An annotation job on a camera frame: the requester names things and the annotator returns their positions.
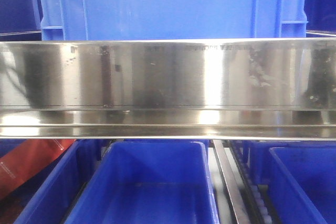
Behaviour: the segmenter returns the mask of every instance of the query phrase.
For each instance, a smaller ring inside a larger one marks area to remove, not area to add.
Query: metal bar
[[[190,135],[336,138],[336,39],[0,42],[0,137]]]
[[[257,219],[257,221],[259,223],[265,224],[264,218],[263,218],[263,216],[262,216],[262,214],[261,214],[261,212],[259,210],[256,198],[254,197],[252,189],[250,187],[250,184],[248,183],[248,181],[247,181],[247,179],[246,179],[246,177],[244,175],[241,163],[239,162],[239,160],[237,159],[237,156],[233,152],[231,144],[229,144],[229,145],[230,145],[230,151],[232,153],[232,156],[233,156],[233,158],[235,160],[235,163],[237,165],[238,171],[240,173],[240,177],[242,178],[242,181],[243,181],[244,186],[245,186],[245,193],[246,193],[246,196],[247,196],[247,201],[248,201],[249,207],[250,207],[253,215]]]
[[[336,37],[336,32],[307,30],[307,37]]]
[[[237,182],[230,167],[222,142],[214,140],[215,154],[223,174],[223,180],[230,198],[230,204],[237,224],[251,224]]]

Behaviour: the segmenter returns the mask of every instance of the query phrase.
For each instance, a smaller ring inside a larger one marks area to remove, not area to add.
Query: metal channel
[[[336,39],[0,42],[0,137],[333,140]]]
[[[249,215],[247,213],[245,204],[240,194],[237,182],[235,181],[229,160],[226,156],[223,144],[221,141],[213,140],[215,154],[220,169],[223,175],[223,180],[229,196],[229,203],[231,204],[234,219],[237,224],[251,224]]]

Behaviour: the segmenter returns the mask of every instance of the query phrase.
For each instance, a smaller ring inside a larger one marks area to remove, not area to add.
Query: metal rail
[[[227,159],[223,144],[221,141],[214,140],[215,154],[221,169],[223,181],[229,196],[229,203],[237,224],[251,224],[242,196],[240,195],[237,182],[235,181],[230,163]]]
[[[336,137],[336,39],[0,43],[0,137]]]

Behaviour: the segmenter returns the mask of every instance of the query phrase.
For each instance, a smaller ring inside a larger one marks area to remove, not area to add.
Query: stainless steel edge
[[[251,224],[242,196],[240,195],[235,176],[232,172],[229,160],[226,156],[223,144],[221,141],[213,140],[216,158],[219,164],[227,194],[229,196],[229,204],[232,207],[234,220],[237,224]]]
[[[336,39],[0,42],[0,137],[336,137]]]

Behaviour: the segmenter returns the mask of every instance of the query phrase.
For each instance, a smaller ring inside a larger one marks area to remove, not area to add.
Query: blue plastic bin
[[[0,140],[1,152],[4,146],[10,151],[19,144],[17,140],[2,143]],[[14,224],[59,224],[96,170],[101,144],[98,140],[76,141],[63,156],[15,190],[11,195],[20,199],[24,210]]]
[[[283,224],[336,223],[336,148],[272,148],[269,196]]]
[[[306,0],[309,30],[336,31],[335,0]]]
[[[154,139],[154,138],[130,138],[130,139],[124,139],[124,141],[131,141],[131,142],[148,142],[148,143],[166,143],[166,142],[183,142],[183,141],[189,141],[189,142],[201,142],[204,144],[206,156],[208,156],[209,151],[209,139]]]
[[[305,0],[41,0],[43,40],[305,37]]]
[[[0,0],[0,34],[40,30],[40,0]]]
[[[71,223],[219,223],[204,145],[114,143]]]
[[[251,180],[256,185],[267,185],[270,182],[271,154],[273,147],[329,147],[336,142],[307,142],[307,141],[246,141],[244,156],[248,157],[248,170]]]

